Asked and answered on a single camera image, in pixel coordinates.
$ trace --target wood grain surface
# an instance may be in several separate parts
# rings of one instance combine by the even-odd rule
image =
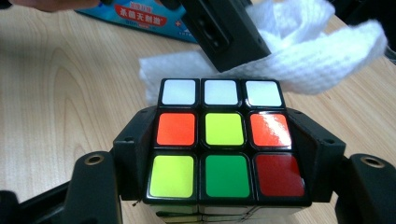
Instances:
[[[328,31],[343,25],[334,17]],[[0,189],[23,202],[68,181],[79,157],[110,150],[147,106],[138,59],[197,48],[74,11],[0,11]],[[285,99],[345,141],[347,156],[396,164],[396,67],[386,58],[322,94]],[[335,223],[335,200],[268,223]],[[122,202],[124,223],[162,223],[132,203]]]

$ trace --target rubik's cube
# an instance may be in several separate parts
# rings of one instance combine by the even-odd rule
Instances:
[[[167,223],[233,223],[311,204],[279,83],[164,79],[143,202]]]

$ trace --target tissue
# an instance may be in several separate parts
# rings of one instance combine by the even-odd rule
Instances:
[[[387,39],[378,21],[343,27],[325,35],[334,14],[326,0],[262,1],[247,8],[271,54],[220,73],[201,50],[140,59],[140,78],[149,105],[161,80],[177,78],[273,78],[282,91],[318,94],[382,56]]]

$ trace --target green sticker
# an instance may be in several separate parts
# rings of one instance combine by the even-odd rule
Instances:
[[[208,196],[229,198],[249,196],[248,166],[245,157],[208,156],[205,163]]]

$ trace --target blue box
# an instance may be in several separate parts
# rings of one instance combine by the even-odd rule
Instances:
[[[103,21],[196,43],[181,20],[185,9],[179,7],[169,10],[160,0],[115,0],[109,6],[100,4],[98,7],[79,9],[77,12]]]

